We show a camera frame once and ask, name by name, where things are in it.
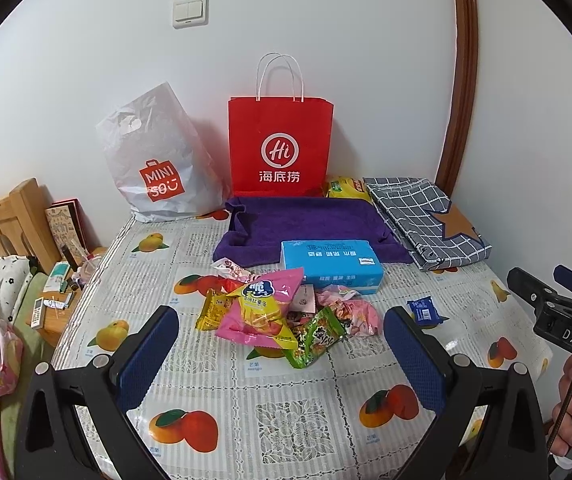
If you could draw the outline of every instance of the green bed sheet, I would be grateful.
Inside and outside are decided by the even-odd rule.
[[[36,330],[32,330],[25,320],[32,316],[32,306],[44,288],[48,277],[38,272],[28,285],[26,295],[14,320],[14,331],[23,341],[21,356],[21,372],[14,392],[1,397],[1,436],[6,471],[9,478],[14,478],[14,446],[17,438],[17,424],[21,401],[24,398],[32,370],[41,361],[50,362],[54,349],[46,343]]]

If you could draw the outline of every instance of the white plastic bag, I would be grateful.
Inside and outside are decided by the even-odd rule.
[[[227,189],[168,83],[97,124],[110,174],[140,222],[221,208]]]

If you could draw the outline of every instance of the white wall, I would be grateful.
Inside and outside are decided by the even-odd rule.
[[[478,3],[479,79],[454,198],[493,244],[501,279],[518,266],[554,285],[556,265],[572,268],[572,36],[541,0]],[[554,348],[536,386],[544,418],[566,355]]]
[[[453,0],[210,0],[171,27],[172,0],[24,0],[0,27],[0,195],[35,176],[75,196],[110,242],[128,217],[94,126],[168,80],[227,171],[227,101],[255,66],[295,56],[335,104],[330,173],[434,178],[454,72]],[[283,72],[272,94],[290,91]]]

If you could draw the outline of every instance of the purple fabric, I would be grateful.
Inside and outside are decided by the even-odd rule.
[[[234,197],[228,232],[213,260],[242,267],[276,264],[284,240],[367,240],[382,263],[413,262],[377,210],[358,198]]]

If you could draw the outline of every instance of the white air conditioner remote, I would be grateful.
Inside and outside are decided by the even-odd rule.
[[[46,307],[44,307],[43,298],[37,298],[37,300],[35,300],[35,306],[32,308],[32,319],[30,320],[30,327],[43,328],[45,317]]]

